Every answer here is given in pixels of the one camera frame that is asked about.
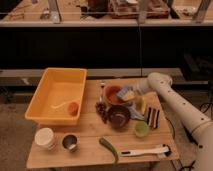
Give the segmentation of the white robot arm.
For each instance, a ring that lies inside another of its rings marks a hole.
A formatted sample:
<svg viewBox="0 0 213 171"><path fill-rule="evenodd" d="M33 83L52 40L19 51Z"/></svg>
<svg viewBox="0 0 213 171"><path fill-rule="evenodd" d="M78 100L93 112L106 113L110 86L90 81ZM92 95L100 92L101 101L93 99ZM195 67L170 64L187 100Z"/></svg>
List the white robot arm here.
<svg viewBox="0 0 213 171"><path fill-rule="evenodd" d="M133 90L139 95L155 91L179 116L184 127L198 143L193 171L213 171L213 120L194 107L189 101L171 88L169 75L152 72L139 79Z"/></svg>

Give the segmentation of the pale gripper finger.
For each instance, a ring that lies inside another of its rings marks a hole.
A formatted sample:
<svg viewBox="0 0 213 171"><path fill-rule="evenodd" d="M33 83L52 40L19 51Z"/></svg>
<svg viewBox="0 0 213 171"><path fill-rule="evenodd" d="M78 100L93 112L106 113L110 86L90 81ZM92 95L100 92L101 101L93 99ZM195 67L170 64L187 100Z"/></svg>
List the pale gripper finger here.
<svg viewBox="0 0 213 171"><path fill-rule="evenodd" d="M133 91L128 91L122 96L123 101L133 100L135 98L135 93Z"/></svg>

